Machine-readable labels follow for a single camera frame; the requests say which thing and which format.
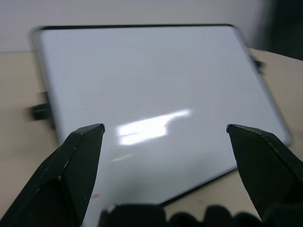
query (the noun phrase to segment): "white wall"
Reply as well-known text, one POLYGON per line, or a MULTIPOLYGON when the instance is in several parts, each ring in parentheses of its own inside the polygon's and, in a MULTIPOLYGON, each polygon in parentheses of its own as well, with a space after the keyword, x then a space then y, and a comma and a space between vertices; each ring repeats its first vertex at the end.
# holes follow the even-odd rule
POLYGON ((30 50, 44 25, 230 23, 258 45, 265 0, 0 0, 0 52, 30 50))

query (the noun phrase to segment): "beige table surface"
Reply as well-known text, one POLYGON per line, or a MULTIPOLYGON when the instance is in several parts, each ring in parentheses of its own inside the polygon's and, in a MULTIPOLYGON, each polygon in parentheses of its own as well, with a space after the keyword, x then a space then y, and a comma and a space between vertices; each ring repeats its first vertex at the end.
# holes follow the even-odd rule
MULTIPOLYGON (((251 50, 266 63, 263 72, 294 143, 303 160, 303 61, 251 50)), ((56 148, 54 132, 46 122, 30 120, 27 108, 42 102, 43 91, 30 52, 0 54, 0 217, 14 201, 40 163, 56 148)), ((222 204, 232 213, 257 214, 238 172, 233 172, 165 208, 168 216, 187 211, 198 219, 210 204, 222 204)))

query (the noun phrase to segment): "wooden desk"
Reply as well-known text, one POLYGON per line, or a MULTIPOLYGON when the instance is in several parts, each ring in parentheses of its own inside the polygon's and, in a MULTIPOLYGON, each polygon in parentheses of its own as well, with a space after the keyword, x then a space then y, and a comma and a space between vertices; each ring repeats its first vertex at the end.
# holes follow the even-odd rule
MULTIPOLYGON (((252 50, 266 63, 264 78, 293 134, 292 151, 303 160, 303 62, 252 50)), ((32 53, 0 54, 0 217, 40 163, 57 147, 46 122, 32 122, 27 108, 41 103, 40 79, 32 53)), ((168 216, 187 211, 197 219, 210 204, 232 213, 257 214, 238 172, 234 172, 166 207, 168 216)))

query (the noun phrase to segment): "table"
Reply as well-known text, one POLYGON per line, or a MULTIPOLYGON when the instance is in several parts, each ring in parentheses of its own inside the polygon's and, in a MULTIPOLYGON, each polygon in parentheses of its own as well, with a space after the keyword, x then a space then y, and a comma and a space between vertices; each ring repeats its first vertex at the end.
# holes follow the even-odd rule
MULTIPOLYGON (((303 160, 303 61, 251 50, 293 135, 291 150, 303 160)), ((0 217, 40 163, 56 148, 54 131, 45 121, 31 121, 28 108, 41 103, 44 91, 32 52, 0 54, 0 217)), ((170 217, 187 211, 201 220, 208 205, 221 204, 231 213, 257 215, 237 171, 165 208, 170 217)))

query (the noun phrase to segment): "whiteboard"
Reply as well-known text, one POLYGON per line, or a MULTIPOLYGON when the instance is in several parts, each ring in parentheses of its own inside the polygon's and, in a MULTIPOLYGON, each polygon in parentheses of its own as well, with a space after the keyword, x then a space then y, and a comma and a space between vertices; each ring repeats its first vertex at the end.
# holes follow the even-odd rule
POLYGON ((236 28, 46 27, 34 40, 60 142, 104 123, 84 226, 113 203, 162 203, 236 167, 229 123, 290 135, 236 28))

